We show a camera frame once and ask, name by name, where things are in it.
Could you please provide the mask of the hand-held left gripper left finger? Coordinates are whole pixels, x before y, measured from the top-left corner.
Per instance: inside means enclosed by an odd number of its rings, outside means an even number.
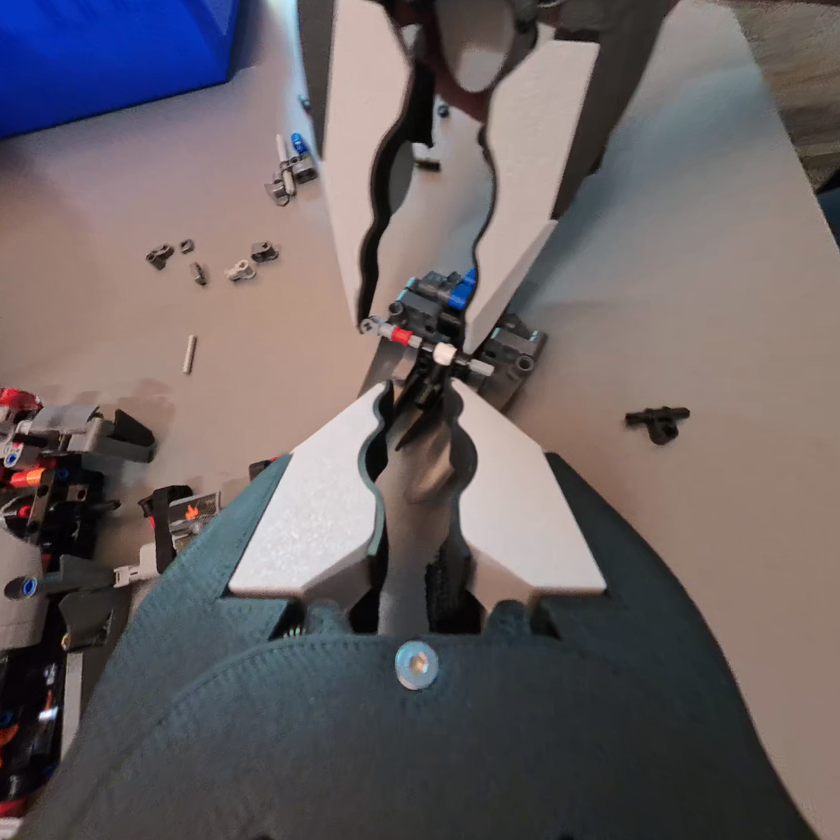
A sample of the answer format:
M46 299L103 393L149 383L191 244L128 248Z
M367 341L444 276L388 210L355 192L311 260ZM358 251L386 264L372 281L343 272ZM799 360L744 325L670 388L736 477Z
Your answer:
M373 385L295 447L228 583L232 595L333 601L375 634L388 567L385 504L393 385Z

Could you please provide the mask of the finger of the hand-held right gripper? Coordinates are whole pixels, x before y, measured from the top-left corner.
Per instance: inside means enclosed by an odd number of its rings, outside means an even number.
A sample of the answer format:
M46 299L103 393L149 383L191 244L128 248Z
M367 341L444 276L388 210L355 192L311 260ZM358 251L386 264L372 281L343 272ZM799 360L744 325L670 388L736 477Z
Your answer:
M557 225L556 198L599 51L590 42L544 41L490 98L493 195L474 247L465 352L475 352L494 328Z
M378 2L333 9L322 186L350 316L372 308L378 253L398 203L392 174L406 142L415 68L392 16Z

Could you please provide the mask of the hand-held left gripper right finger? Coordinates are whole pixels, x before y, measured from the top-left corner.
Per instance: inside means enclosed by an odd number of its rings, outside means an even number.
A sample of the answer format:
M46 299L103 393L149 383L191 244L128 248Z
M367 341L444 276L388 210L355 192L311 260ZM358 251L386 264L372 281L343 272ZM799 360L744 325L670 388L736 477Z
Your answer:
M503 602L602 595L606 580L548 454L466 384L444 394L455 474L448 531L425 572L433 634L477 634Z

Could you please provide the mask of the grey black lego subassembly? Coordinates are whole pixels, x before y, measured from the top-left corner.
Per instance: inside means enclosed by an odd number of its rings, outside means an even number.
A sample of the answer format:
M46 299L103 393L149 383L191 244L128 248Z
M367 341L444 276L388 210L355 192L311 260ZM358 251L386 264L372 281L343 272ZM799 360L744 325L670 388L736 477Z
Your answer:
M386 316L379 318L426 339L445 340L463 351L460 332L476 286L475 269L464 275L430 271L411 278L389 305ZM461 381L504 412L536 369L547 341L545 332L531 329L516 313L504 311L474 353L463 351L496 367L491 377L482 377L437 367L428 357L417 356L415 350L370 336L380 343L368 378L374 382L391 380L395 415L407 416L407 420L398 422L404 429L393 449L417 449L408 459L411 476L405 499L410 503L432 500L454 478L449 432L444 424L445 385L450 380Z

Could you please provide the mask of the metal axle with red bush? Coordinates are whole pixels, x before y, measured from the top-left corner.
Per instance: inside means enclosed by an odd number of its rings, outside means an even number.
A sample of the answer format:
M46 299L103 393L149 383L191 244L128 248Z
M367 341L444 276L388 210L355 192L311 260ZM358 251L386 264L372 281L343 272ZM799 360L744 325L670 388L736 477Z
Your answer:
M360 323L360 331L362 334L373 335L415 350L417 356L428 357L437 367L452 368L464 374L471 373L482 377L491 377L496 371L493 364L473 358L452 343L445 340L426 339L419 333L383 321L376 316L363 319Z

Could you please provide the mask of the black grey lego module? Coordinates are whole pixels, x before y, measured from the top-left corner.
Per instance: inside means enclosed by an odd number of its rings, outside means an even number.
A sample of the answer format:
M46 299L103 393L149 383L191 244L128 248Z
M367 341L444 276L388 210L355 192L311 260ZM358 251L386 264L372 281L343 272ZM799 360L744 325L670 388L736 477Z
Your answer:
M240 540L241 549L230 570L222 590L222 597L231 596L230 581L245 551L256 535L262 518L267 513L268 503L278 488L292 454L264 459L248 467L248 477L254 481L266 471L276 472L278 481L262 500L261 507L248 510L248 526ZM214 493L193 493L189 486L165 486L154 490L141 499L139 506L144 519L152 526L153 539L140 547L138 560L125 564L113 572L112 586L116 590L147 584L160 579L163 573L215 519L223 513L221 491Z

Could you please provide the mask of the black T-shaped lego pin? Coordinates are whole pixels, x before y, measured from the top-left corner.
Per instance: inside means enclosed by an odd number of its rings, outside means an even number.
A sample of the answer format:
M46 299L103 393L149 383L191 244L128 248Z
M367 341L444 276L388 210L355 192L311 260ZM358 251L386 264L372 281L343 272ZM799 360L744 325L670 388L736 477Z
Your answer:
M679 435L679 423L690 417L690 410L684 406L645 408L642 411L626 413L626 427L644 427L651 442L656 446L665 446Z

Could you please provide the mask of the partly built lego car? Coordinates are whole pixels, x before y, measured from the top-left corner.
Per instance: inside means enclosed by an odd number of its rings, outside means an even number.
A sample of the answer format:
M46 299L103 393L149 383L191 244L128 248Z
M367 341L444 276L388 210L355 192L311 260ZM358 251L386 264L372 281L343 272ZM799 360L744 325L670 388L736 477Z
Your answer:
M148 464L156 440L99 406L47 406L2 387L2 818L23 816L55 771L68 654L103 644L114 577L93 562L108 499L92 458Z

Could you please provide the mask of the person's right hand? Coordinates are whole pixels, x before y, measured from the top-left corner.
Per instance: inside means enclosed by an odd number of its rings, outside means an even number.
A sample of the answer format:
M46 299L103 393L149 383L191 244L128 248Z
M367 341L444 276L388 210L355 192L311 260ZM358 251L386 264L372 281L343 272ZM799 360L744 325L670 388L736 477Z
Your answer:
M451 108L468 115L479 124L487 123L490 94L487 90L470 91L463 88L445 61L428 61L435 78L435 90Z

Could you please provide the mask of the blue plastic bin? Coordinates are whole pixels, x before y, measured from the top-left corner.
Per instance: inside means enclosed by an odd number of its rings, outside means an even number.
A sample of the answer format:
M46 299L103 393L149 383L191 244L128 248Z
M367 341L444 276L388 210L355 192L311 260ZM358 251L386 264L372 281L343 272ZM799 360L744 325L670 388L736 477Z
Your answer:
M2 138L224 83L241 5L2 1Z

